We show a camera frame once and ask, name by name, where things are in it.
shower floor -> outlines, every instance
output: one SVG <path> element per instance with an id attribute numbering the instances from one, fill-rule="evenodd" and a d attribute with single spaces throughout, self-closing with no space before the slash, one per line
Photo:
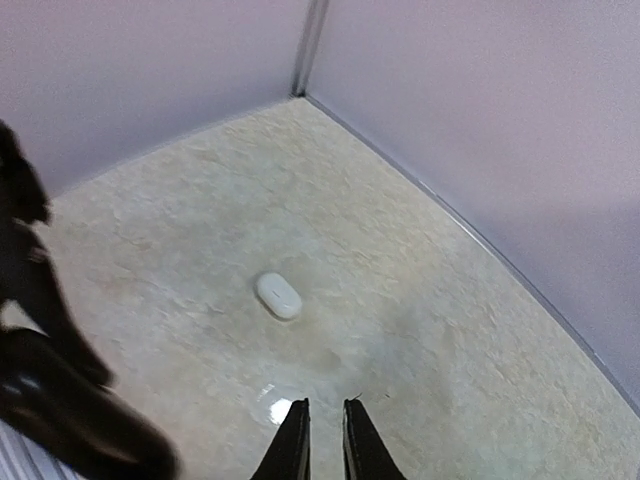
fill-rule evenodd
<path id="1" fill-rule="evenodd" d="M 409 479 L 632 479 L 640 421 L 505 268 L 304 100 L 198 133 L 54 202 L 51 247 L 118 393 L 185 480 L 248 479 L 309 397 L 342 478 L 360 395 Z M 258 274 L 302 315 L 275 320 Z M 16 311 L 14 323 L 24 323 Z"/>

beige floor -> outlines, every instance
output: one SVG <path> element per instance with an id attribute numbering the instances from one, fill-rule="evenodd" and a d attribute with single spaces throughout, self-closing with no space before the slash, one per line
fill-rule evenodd
<path id="1" fill-rule="evenodd" d="M 247 479 L 281 399 L 342 477 L 361 395 L 410 479 L 632 479 L 640 421 L 507 271 L 302 100 L 197 134 L 55 202 L 44 233 L 119 393 L 187 480 Z M 260 272 L 304 298 L 283 324 Z"/>

marble-pattern floor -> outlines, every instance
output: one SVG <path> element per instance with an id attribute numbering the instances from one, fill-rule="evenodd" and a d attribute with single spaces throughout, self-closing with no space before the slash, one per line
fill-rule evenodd
<path id="1" fill-rule="evenodd" d="M 633 479 L 640 421 L 505 268 L 304 100 L 217 126 L 54 202 L 42 234 L 118 393 L 184 479 L 247 479 L 309 397 L 312 475 L 342 478 L 361 399 L 409 479 Z M 264 271 L 300 292 L 275 320 Z M 11 312 L 14 322 L 23 320 Z"/>

lavender wall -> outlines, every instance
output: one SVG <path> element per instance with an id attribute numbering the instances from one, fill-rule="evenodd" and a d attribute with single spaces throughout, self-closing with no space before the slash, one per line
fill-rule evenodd
<path id="1" fill-rule="evenodd" d="M 9 0 L 0 118 L 53 192 L 286 98 L 307 2 Z"/>
<path id="2" fill-rule="evenodd" d="M 310 84 L 519 267 L 636 402 L 638 25 L 639 0 L 334 1 Z"/>

